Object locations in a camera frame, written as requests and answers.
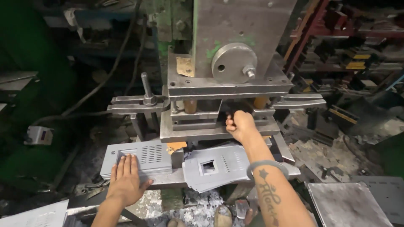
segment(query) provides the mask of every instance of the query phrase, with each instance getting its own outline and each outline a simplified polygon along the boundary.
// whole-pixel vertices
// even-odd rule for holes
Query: human hand
[[[256,132],[258,132],[253,116],[242,110],[236,111],[233,119],[231,115],[227,116],[226,130],[241,143],[251,136],[256,136]]]
[[[106,199],[116,199],[124,207],[130,206],[142,198],[152,183],[153,180],[147,180],[140,185],[136,156],[128,154],[121,158],[118,166],[112,167]]]

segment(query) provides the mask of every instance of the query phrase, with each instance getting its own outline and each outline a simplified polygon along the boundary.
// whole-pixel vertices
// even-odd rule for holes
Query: forearm tattoo
[[[272,226],[279,226],[279,221],[277,218],[277,214],[274,211],[274,204],[280,204],[281,199],[280,197],[275,193],[276,192],[276,187],[273,186],[272,184],[268,184],[267,180],[265,179],[267,177],[268,173],[265,171],[265,169],[262,169],[259,171],[259,176],[264,179],[264,184],[258,184],[258,187],[261,189],[261,194],[262,198],[265,202],[266,209],[270,213],[271,217],[273,217],[274,221],[272,223]]]

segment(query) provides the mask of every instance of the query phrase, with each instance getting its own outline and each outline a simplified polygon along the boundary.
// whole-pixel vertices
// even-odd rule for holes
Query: left hand
[[[106,199],[118,199],[124,207],[130,206],[142,198],[152,183],[153,180],[147,180],[140,185],[136,156],[128,154],[121,158],[118,166],[112,167]]]

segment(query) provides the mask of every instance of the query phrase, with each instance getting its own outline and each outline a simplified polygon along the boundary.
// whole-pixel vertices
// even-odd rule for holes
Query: foot
[[[215,212],[214,227],[232,227],[232,225],[233,219],[230,210],[226,206],[220,205]]]
[[[186,227],[186,226],[185,223],[180,219],[173,218],[168,222],[167,227]]]

